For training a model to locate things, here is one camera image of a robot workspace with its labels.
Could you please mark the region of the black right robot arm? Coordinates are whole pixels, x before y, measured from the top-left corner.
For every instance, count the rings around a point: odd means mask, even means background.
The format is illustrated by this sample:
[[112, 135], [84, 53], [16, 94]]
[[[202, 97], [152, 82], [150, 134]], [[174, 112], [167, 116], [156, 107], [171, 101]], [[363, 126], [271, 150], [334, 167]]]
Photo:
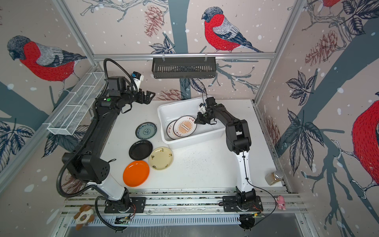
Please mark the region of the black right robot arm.
[[249, 209], [257, 200], [257, 196], [250, 179], [249, 151], [252, 140], [248, 122], [233, 116], [223, 104], [216, 103], [214, 97], [208, 97], [199, 105], [195, 123], [211, 124], [212, 120], [219, 120], [225, 126], [227, 147], [235, 154], [237, 160], [239, 167], [235, 196], [237, 206], [242, 210]]

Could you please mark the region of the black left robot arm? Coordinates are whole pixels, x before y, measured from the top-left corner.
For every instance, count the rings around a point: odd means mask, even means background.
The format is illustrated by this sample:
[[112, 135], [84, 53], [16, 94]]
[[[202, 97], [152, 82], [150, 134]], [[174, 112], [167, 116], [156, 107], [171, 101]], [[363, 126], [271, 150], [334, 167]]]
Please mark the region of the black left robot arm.
[[[126, 189], [110, 175], [109, 162], [102, 160], [101, 155], [114, 123], [125, 105], [150, 104], [155, 93], [139, 90], [137, 93], [117, 91], [115, 96], [110, 96], [105, 91], [96, 98], [93, 104], [94, 118], [78, 146], [72, 153], [65, 153], [62, 162], [63, 167], [58, 173], [56, 189], [60, 196], [72, 198], [80, 196], [88, 189], [95, 189], [106, 199], [119, 201], [123, 198]], [[65, 171], [74, 178], [85, 182], [88, 186], [80, 191], [68, 194], [63, 190], [62, 179]]]

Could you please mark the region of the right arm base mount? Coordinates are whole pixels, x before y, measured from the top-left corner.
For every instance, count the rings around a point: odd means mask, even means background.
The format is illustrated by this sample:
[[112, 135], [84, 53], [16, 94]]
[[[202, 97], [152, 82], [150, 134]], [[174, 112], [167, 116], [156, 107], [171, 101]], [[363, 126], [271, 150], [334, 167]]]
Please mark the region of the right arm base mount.
[[263, 212], [263, 205], [260, 196], [255, 199], [240, 200], [236, 196], [223, 196], [218, 202], [224, 212]]

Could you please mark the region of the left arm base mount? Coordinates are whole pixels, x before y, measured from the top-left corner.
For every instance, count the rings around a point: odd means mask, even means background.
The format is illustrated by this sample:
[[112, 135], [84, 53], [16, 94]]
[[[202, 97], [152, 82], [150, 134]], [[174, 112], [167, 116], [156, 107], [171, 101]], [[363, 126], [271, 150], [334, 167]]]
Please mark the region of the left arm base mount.
[[146, 204], [145, 197], [128, 197], [121, 200], [106, 200], [106, 214], [143, 213]]

